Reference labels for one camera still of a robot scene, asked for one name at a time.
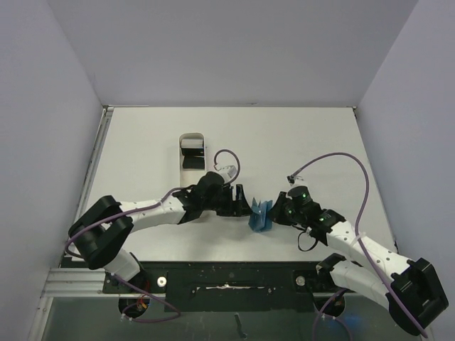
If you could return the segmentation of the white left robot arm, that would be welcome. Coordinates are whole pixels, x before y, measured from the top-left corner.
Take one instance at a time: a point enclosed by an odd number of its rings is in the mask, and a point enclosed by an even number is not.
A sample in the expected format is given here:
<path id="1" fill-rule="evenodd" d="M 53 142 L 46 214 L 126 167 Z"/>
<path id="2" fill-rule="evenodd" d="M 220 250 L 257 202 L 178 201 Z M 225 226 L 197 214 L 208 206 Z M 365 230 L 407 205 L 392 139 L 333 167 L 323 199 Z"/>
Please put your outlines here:
<path id="1" fill-rule="evenodd" d="M 209 171 L 193 185 L 173 188 L 159 200 L 120 202 L 111 195 L 101 197 L 68 230 L 72 256 L 83 259 L 91 270 L 104 269 L 119 278 L 130 292 L 145 281 L 144 270 L 123 245 L 137 231 L 165 224 L 185 224 L 205 211 L 219 217 L 246 217 L 252 209 L 243 187 L 231 185 L 226 171 Z"/>

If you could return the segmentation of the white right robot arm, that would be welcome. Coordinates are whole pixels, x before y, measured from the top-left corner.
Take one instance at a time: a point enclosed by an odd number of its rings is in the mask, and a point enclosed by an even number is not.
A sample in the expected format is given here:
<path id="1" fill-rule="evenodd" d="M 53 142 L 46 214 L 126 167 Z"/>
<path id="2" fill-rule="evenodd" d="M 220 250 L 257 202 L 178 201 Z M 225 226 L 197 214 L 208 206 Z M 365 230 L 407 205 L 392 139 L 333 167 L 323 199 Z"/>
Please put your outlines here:
<path id="1" fill-rule="evenodd" d="M 267 216 L 280 225 L 309 229 L 311 237 L 335 251 L 316 267 L 322 289 L 359 293 L 387 309 L 405 332 L 424 336 L 448 308 L 431 263 L 397 254 L 356 231 L 345 217 L 313 201 L 306 186 L 281 192 Z"/>

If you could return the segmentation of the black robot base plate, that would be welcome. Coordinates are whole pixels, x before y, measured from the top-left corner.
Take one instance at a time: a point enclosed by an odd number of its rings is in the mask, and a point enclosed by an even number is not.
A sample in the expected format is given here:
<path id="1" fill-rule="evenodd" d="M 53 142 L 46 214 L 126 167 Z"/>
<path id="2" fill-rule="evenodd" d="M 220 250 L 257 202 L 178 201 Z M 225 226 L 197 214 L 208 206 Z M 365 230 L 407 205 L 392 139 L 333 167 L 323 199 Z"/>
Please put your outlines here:
<path id="1" fill-rule="evenodd" d="M 102 288 L 119 296 L 121 313 L 144 323 L 183 313 L 310 313 L 337 290 L 318 278 L 314 261 L 145 261 L 129 285 L 106 274 Z"/>

